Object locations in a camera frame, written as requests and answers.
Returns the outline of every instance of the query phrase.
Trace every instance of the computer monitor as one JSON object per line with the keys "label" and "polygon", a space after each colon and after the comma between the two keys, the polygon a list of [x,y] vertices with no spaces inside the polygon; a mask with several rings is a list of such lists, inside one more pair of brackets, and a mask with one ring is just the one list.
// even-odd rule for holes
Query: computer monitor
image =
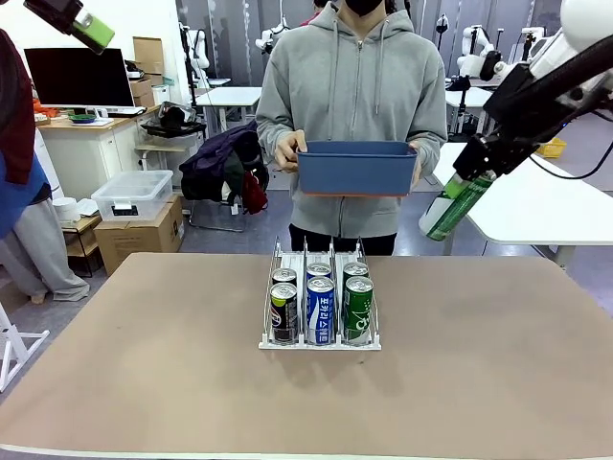
{"label": "computer monitor", "polygon": [[43,107],[133,107],[122,51],[88,48],[25,50]]}

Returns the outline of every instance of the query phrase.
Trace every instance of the hoodie drawstring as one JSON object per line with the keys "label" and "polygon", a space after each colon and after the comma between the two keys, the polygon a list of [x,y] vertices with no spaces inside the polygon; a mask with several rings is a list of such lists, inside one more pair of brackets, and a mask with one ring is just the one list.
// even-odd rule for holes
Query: hoodie drawstring
{"label": "hoodie drawstring", "polygon": [[336,71],[338,70],[338,47],[339,47],[339,36],[338,36],[338,21],[334,19],[333,21],[333,30],[334,30],[334,44],[332,45],[332,66],[329,69],[329,93],[328,93],[328,140],[332,140],[332,133],[334,132],[334,96],[336,95]]}
{"label": "hoodie drawstring", "polygon": [[379,114],[379,106],[381,105],[381,81],[383,80],[383,58],[385,55],[385,31],[389,26],[390,21],[386,20],[381,27],[381,37],[379,41],[379,60],[376,66],[376,85],[375,85],[375,115]]}

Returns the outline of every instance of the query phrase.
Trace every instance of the can dispenser rack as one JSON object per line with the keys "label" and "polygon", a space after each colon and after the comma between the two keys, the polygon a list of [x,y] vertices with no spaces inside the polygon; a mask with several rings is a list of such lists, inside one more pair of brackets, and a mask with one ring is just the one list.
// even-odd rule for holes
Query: can dispenser rack
{"label": "can dispenser rack", "polygon": [[[317,262],[329,264],[332,273],[331,279],[336,287],[334,295],[334,325],[335,337],[328,345],[314,345],[308,343],[307,329],[307,266]],[[331,243],[329,252],[308,252],[305,241],[304,252],[283,252],[279,237],[270,263],[268,286],[264,300],[263,333],[261,335],[260,349],[262,350],[316,350],[316,351],[380,351],[381,341],[378,324],[378,310],[375,293],[371,304],[371,322],[366,333],[355,343],[345,337],[343,324],[343,267],[351,262],[368,264],[362,248],[362,241],[358,240],[355,252],[336,253]],[[278,343],[274,339],[270,314],[270,289],[273,286],[272,273],[277,268],[291,268],[296,272],[298,285],[298,340],[295,343]]]}

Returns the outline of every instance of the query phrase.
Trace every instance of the person's left hand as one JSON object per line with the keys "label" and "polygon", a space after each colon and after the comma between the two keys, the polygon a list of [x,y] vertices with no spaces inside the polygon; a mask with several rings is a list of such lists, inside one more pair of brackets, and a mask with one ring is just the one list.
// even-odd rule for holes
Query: person's left hand
{"label": "person's left hand", "polygon": [[[420,151],[420,144],[417,143],[416,141],[411,141],[409,143],[409,147],[411,149],[416,150],[417,152]],[[418,159],[415,162],[415,168],[413,169],[413,179],[411,179],[411,192],[415,190],[420,180],[421,180],[421,161],[420,161],[420,156],[418,155]]]}

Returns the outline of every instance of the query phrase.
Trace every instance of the blue can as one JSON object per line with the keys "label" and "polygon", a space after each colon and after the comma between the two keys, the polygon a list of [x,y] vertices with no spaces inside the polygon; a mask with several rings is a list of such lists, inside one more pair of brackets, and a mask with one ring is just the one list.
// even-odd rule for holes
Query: blue can
{"label": "blue can", "polygon": [[306,285],[307,341],[312,345],[329,345],[334,341],[334,282],[316,276]]}
{"label": "blue can", "polygon": [[325,262],[314,262],[306,267],[306,280],[312,280],[316,276],[332,277],[332,268]]}

